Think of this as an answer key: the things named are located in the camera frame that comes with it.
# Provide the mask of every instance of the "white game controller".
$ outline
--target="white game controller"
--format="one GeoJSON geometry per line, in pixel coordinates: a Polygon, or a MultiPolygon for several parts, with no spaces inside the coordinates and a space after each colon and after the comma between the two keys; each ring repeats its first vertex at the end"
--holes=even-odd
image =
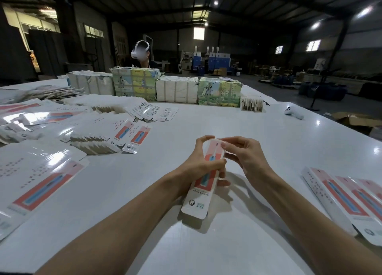
{"type": "Polygon", "coordinates": [[[304,119],[304,116],[301,113],[298,113],[295,108],[291,108],[290,106],[284,110],[284,114],[294,116],[300,120],[304,119]]]}

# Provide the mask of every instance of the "black circular logo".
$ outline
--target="black circular logo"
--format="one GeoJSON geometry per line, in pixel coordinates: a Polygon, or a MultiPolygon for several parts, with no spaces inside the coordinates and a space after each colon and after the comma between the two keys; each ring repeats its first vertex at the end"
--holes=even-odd
{"type": "Polygon", "coordinates": [[[374,232],[370,229],[365,229],[365,232],[368,233],[369,235],[375,236],[374,232]]]}

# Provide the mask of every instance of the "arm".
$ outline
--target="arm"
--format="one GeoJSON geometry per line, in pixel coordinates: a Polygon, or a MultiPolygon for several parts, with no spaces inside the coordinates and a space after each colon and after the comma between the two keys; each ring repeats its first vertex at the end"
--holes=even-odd
{"type": "Polygon", "coordinates": [[[269,166],[260,143],[223,138],[226,157],[240,164],[251,185],[270,203],[321,274],[382,274],[382,260],[343,231],[269,166]]]}
{"type": "Polygon", "coordinates": [[[193,153],[181,166],[74,239],[35,274],[125,274],[160,218],[188,191],[192,181],[216,169],[220,177],[225,176],[225,159],[204,160],[202,144],[210,138],[214,136],[198,138],[193,153]]]}

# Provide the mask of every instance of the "hand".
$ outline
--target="hand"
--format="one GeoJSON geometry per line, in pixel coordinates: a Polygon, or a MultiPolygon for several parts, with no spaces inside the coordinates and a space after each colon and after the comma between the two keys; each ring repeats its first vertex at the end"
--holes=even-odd
{"type": "MultiPolygon", "coordinates": [[[[206,173],[213,170],[219,171],[219,177],[225,178],[225,164],[226,159],[218,159],[215,161],[206,161],[203,155],[203,143],[209,139],[215,138],[213,135],[205,135],[199,137],[196,140],[195,149],[192,154],[182,163],[173,173],[175,174],[176,180],[180,183],[179,185],[179,195],[187,193],[190,184],[201,178],[206,173]]],[[[229,181],[219,180],[218,186],[229,186],[229,181]]]]}
{"type": "Polygon", "coordinates": [[[250,183],[254,183],[254,180],[258,179],[266,180],[276,175],[269,166],[257,140],[240,136],[221,138],[221,140],[223,141],[222,148],[230,152],[226,152],[224,157],[237,162],[250,183]]]}

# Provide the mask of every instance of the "metal roof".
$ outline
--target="metal roof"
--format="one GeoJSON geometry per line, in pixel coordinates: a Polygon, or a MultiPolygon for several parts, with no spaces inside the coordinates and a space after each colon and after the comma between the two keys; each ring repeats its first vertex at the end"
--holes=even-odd
{"type": "MultiPolygon", "coordinates": [[[[148,30],[182,28],[208,21],[216,28],[293,30],[321,19],[342,19],[380,0],[70,0],[82,1],[111,21],[148,30]]],[[[54,0],[12,0],[11,5],[54,6],[54,0]]]]}

